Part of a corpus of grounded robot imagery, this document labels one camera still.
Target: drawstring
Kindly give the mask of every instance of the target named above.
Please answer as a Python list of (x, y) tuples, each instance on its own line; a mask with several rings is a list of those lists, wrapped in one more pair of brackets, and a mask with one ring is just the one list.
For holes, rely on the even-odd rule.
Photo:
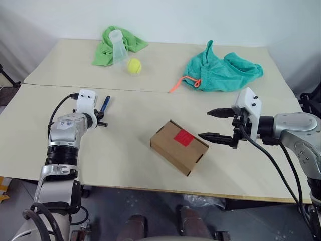
[(183, 79), (189, 79), (189, 80), (191, 80), (191, 81), (194, 81), (194, 82), (195, 82), (195, 84), (194, 84), (194, 87), (195, 87), (195, 88), (198, 88), (198, 87), (200, 87), (200, 85), (201, 85), (201, 79), (196, 80), (196, 79), (193, 79), (193, 78), (191, 78), (191, 77), (189, 77), (189, 76), (183, 76), (182, 78), (180, 78), (180, 79), (178, 80), (177, 84), (169, 91), (169, 93), (173, 93), (173, 92), (179, 87), (179, 85), (181, 84), (181, 82), (182, 82)]

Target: tennis ball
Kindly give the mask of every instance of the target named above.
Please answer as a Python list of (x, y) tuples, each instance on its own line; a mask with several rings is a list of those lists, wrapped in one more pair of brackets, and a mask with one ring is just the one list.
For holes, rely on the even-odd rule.
[(131, 74), (139, 74), (141, 72), (141, 62), (138, 59), (130, 59), (128, 62), (128, 71)]

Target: tabletop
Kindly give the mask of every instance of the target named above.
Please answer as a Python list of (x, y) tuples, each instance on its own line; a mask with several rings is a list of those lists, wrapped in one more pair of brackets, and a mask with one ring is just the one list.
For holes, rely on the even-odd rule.
[[(38, 180), (46, 158), (50, 115), (63, 97), (79, 90), (78, 87), (21, 86), (0, 115), (0, 176)], [(150, 148), (149, 139), (170, 119), (193, 135), (202, 132), (231, 135), (231, 119), (214, 118), (206, 112), (229, 108), (236, 93), (92, 90), (99, 96), (97, 108), (107, 95), (111, 99), (103, 119), (108, 127), (88, 130), (81, 140), (78, 166), (83, 184), (293, 202), (270, 160), (249, 142), (241, 141), (237, 150), (208, 143), (209, 150), (189, 177)], [(294, 96), (278, 99), (275, 95), (262, 95), (261, 100), (262, 115), (301, 111)], [(76, 101), (66, 101), (56, 117), (71, 113), (75, 106)], [(281, 148), (264, 147), (297, 192)], [(310, 203), (306, 176), (294, 153), (290, 155), (301, 180), (304, 201)]]
[[(182, 76), (188, 61), (205, 50), (205, 45), (150, 43), (130, 57), (142, 62), (139, 77), (119, 71), (115, 66), (93, 66), (100, 41), (61, 39), (50, 54), (24, 81), (27, 84), (101, 88), (135, 91), (168, 92)], [(220, 58), (235, 52), (241, 58), (263, 67), (264, 76), (250, 83), (260, 97), (263, 95), (294, 97), (265, 47), (216, 46)], [(191, 92), (181, 85), (175, 93)]]

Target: black cable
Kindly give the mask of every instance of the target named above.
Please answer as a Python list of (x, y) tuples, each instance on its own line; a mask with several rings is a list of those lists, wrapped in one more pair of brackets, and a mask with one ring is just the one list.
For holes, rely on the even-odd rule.
[(53, 119), (55, 117), (55, 114), (56, 112), (58, 111), (59, 107), (69, 98), (73, 98), (74, 97), (74, 94), (69, 94), (68, 96), (66, 96), (65, 98), (63, 98), (63, 100), (57, 105), (57, 107), (55, 108), (54, 112), (52, 113), (51, 117), (50, 117), (50, 120), (49, 120), (49, 124), (48, 124), (48, 129), (47, 129), (47, 134), (48, 134), (48, 137), (49, 137), (49, 134), (50, 134), (50, 127), (51, 125), (53, 124)]
[(300, 183), (300, 179), (299, 179), (299, 175), (297, 174), (297, 171), (294, 167), (294, 164), (293, 164), (293, 161), (289, 155), (289, 152), (287, 151), (287, 149), (285, 148), (284, 144), (283, 143), (279, 143), (289, 164), (290, 164), (290, 167), (292, 169), (292, 172), (294, 174), (294, 177), (295, 177), (295, 181), (296, 181), (296, 184), (297, 184), (297, 189), (298, 189), (298, 192), (299, 192), (299, 209), (300, 209), (300, 212), (301, 212), (301, 215), (303, 216), (303, 219), (306, 223), (306, 225), (308, 226), (309, 229), (311, 229), (311, 225), (305, 215), (305, 211), (303, 209), (303, 194), (302, 194), (302, 187), (301, 187), (301, 183)]
[(38, 202), (33, 203), (30, 207), (30, 209), (32, 211), (35, 211), (35, 208), (37, 208), (48, 220), (48, 222), (52, 228), (53, 234), (55, 236), (55, 240), (56, 241), (64, 241), (64, 239), (61, 235), (60, 228), (59, 228), (55, 218), (53, 217), (53, 215), (49, 211), (49, 209), (45, 205), (38, 203)]
[(277, 172), (279, 173), (283, 183), (286, 185), (287, 189), (289, 190), (291, 196), (293, 197), (293, 199), (295, 200), (295, 202), (297, 203), (297, 205), (299, 205), (299, 201), (297, 199), (297, 197), (295, 196), (295, 194), (293, 193), (291, 187), (289, 186), (288, 182), (286, 181), (286, 178), (284, 177), (281, 169), (279, 168), (278, 164), (276, 163), (275, 159), (271, 156), (271, 154), (265, 150), (262, 146), (260, 146), (259, 144), (257, 144), (255, 141), (253, 141), (249, 135), (245, 132), (244, 130), (244, 126), (240, 125), (240, 130), (242, 132), (242, 135), (252, 144), (254, 145), (256, 148), (258, 148), (261, 152), (263, 152), (272, 162), (272, 164), (275, 166)]
[(86, 213), (86, 217), (85, 217), (82, 221), (80, 221), (80, 222), (72, 222), (72, 223), (70, 224), (71, 226), (81, 225), (81, 224), (83, 224), (85, 221), (87, 221), (87, 219), (88, 219), (88, 217), (89, 217), (88, 210), (87, 210), (86, 208), (84, 208), (83, 206), (80, 206), (80, 208), (81, 208), (82, 210), (84, 210), (84, 212)]
[(40, 234), (41, 241), (50, 241), (50, 236), (49, 236), (48, 230), (47, 230), (44, 222), (41, 220), (41, 218), (39, 218), (38, 215), (36, 215), (30, 209), (23, 211), (22, 215), (25, 220), (28, 220), (30, 218), (34, 222), (34, 224), (37, 227), (38, 232)]

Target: green towel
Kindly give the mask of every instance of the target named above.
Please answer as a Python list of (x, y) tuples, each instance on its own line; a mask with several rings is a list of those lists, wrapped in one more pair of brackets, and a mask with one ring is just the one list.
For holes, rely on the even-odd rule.
[(102, 35), (102, 42), (98, 45), (95, 60), (92, 65), (108, 66), (112, 65), (112, 42), (109, 39), (109, 33), (115, 29), (119, 29), (123, 35), (123, 42), (126, 50), (136, 53), (137, 51), (145, 48), (148, 43), (142, 39), (134, 36), (131, 32), (126, 29), (121, 29), (116, 26), (109, 26)]
[(224, 59), (218, 58), (213, 53), (212, 45), (213, 41), (210, 40), (205, 51), (193, 57), (183, 73), (183, 76), (201, 79), (200, 86), (195, 88), (195, 82), (188, 79), (183, 79), (183, 83), (204, 92), (230, 92), (263, 76), (260, 65), (242, 59), (235, 53), (227, 54)]

